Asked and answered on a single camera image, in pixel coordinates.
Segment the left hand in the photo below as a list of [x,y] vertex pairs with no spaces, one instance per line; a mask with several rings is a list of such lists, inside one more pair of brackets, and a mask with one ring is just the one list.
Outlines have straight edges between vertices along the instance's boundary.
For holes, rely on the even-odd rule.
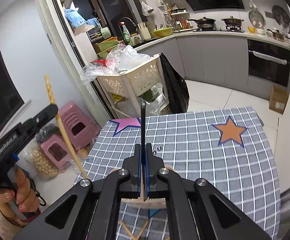
[[[12,233],[27,226],[40,214],[40,201],[31,188],[30,181],[20,168],[15,170],[17,190],[0,189],[0,231]],[[9,204],[15,200],[20,214],[33,213],[29,218],[21,219]]]

